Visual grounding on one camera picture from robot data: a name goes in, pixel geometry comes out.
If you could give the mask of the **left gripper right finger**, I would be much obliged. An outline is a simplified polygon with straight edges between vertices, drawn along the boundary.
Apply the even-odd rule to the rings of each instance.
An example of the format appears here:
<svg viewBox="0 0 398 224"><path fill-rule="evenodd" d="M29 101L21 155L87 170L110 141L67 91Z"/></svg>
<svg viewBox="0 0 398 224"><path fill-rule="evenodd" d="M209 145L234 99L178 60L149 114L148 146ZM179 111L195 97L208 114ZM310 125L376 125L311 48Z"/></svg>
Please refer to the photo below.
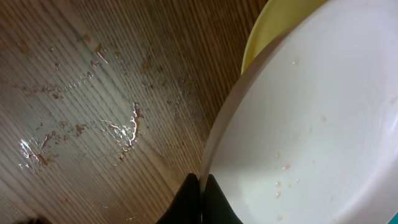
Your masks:
<svg viewBox="0 0 398 224"><path fill-rule="evenodd" d="M242 224L211 174L208 176L202 199L203 224Z"/></svg>

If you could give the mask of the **white pink plate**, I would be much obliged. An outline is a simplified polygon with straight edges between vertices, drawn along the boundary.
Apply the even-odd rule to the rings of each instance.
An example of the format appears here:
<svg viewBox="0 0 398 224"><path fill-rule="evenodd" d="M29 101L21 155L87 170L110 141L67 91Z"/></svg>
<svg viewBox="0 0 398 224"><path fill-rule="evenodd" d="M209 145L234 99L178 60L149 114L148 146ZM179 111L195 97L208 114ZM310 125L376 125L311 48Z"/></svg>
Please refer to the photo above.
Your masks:
<svg viewBox="0 0 398 224"><path fill-rule="evenodd" d="M397 1L328 1L269 43L209 134L244 223L387 223L397 213Z"/></svg>

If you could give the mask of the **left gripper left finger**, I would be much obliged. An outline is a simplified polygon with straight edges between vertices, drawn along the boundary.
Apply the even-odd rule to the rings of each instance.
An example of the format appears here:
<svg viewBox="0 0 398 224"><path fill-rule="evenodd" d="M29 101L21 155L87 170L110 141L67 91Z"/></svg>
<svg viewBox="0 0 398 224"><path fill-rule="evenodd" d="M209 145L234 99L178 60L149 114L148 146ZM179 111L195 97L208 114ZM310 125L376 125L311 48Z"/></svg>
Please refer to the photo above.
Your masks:
<svg viewBox="0 0 398 224"><path fill-rule="evenodd" d="M200 186L197 176L190 173L156 224L197 224L199 221Z"/></svg>

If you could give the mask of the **yellow green plate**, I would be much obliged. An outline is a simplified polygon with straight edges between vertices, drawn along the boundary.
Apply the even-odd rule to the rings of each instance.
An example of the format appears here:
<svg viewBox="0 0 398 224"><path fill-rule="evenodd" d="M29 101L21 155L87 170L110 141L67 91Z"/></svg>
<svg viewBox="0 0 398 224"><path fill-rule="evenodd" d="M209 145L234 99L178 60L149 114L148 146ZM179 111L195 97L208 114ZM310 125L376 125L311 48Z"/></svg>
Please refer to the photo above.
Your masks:
<svg viewBox="0 0 398 224"><path fill-rule="evenodd" d="M302 22L326 2L327 0L269 0L248 37L241 73L244 73L260 51L274 38Z"/></svg>

